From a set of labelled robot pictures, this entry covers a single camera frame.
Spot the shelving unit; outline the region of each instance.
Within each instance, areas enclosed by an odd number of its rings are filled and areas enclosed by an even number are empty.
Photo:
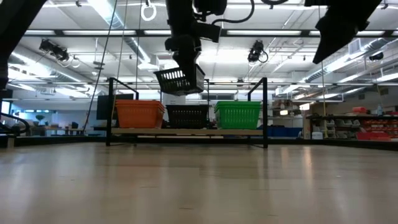
[[[115,79],[109,79],[109,108],[108,111],[112,111],[113,105],[113,85],[114,82],[118,82],[124,85],[126,88],[133,90],[132,88],[128,87],[123,82]],[[267,102],[267,78],[262,78],[254,88],[248,93],[248,101],[251,101],[251,94],[252,92],[257,89],[259,86],[262,85],[262,96],[263,100]],[[262,117],[264,118],[264,123],[267,124],[267,110],[262,110]],[[222,140],[225,141],[225,144],[231,144],[237,141],[231,141],[231,139],[224,138],[223,136],[242,136],[244,139],[245,144],[251,143],[251,136],[258,136],[261,137],[262,147],[264,149],[268,148],[268,137],[267,137],[267,125],[264,125],[263,130],[244,130],[244,129],[141,129],[141,128],[113,128],[111,125],[112,122],[112,114],[111,112],[108,113],[108,120],[106,126],[106,145],[110,146],[112,141],[112,136],[115,135],[122,135],[127,136],[130,139],[133,139],[134,142],[138,142],[138,138],[170,138],[173,139],[176,143],[179,142],[178,138],[192,138],[197,140]]]
[[[357,139],[357,133],[387,133],[391,138],[398,138],[398,116],[309,116],[307,119],[311,133],[325,133],[326,122],[328,138],[332,139]]]

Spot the blue bin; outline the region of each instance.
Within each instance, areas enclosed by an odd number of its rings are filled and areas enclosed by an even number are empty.
[[[287,137],[287,128],[272,127],[272,137]]]
[[[302,128],[287,128],[287,137],[298,137]]]

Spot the orange basket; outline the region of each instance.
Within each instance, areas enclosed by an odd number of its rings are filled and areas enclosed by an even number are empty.
[[[161,128],[164,106],[159,101],[116,100],[120,128]]]

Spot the hook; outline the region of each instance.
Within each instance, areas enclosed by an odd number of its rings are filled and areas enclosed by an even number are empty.
[[[75,2],[75,4],[76,4],[77,7],[81,7],[80,0],[77,0],[77,1]]]

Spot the plastic basket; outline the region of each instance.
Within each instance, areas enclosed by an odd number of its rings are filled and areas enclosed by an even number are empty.
[[[159,101],[116,100],[120,128],[161,128],[164,106]]]
[[[256,129],[261,102],[219,101],[215,106],[217,127],[220,129]]]
[[[175,96],[201,93],[204,90],[205,73],[195,65],[193,75],[186,75],[180,68],[154,72],[159,81],[160,89],[164,93]]]
[[[167,105],[171,128],[202,129],[207,126],[207,105]]]

